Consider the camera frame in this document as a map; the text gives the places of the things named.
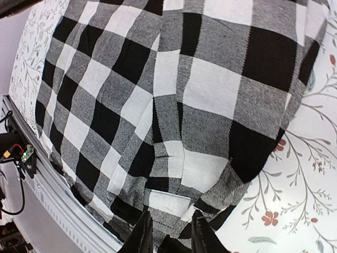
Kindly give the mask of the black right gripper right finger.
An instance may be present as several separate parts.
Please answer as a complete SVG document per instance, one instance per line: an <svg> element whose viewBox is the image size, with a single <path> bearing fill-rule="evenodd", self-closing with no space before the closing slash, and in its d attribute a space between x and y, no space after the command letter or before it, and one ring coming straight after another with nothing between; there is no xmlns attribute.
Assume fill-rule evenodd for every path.
<svg viewBox="0 0 337 253"><path fill-rule="evenodd" d="M192 217L191 243L195 253L229 253L199 210Z"/></svg>

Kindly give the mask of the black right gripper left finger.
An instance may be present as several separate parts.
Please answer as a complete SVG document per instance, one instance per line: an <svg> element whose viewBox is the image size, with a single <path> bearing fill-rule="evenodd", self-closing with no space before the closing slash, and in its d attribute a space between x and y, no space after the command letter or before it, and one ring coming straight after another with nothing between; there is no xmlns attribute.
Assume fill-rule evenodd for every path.
<svg viewBox="0 0 337 253"><path fill-rule="evenodd" d="M120 249L120 253L136 252L153 252L153 219L149 211L145 211L141 215L130 237Z"/></svg>

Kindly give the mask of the black white checkered shirt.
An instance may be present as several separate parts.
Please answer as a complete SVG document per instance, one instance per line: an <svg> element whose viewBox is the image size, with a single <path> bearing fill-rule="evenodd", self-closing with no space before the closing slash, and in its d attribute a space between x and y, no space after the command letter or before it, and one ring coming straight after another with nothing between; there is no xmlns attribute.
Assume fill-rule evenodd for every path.
<svg viewBox="0 0 337 253"><path fill-rule="evenodd" d="M46 54L36 131L80 203L154 252L217 231L299 108L328 1L69 1Z"/></svg>

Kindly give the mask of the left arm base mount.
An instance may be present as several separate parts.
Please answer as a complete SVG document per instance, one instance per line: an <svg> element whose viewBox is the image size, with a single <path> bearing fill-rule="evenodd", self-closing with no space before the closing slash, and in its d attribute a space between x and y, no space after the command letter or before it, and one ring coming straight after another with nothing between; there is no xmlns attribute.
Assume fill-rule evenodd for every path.
<svg viewBox="0 0 337 253"><path fill-rule="evenodd" d="M1 164L14 162L33 179L37 170L36 160L34 146L18 132L1 133Z"/></svg>

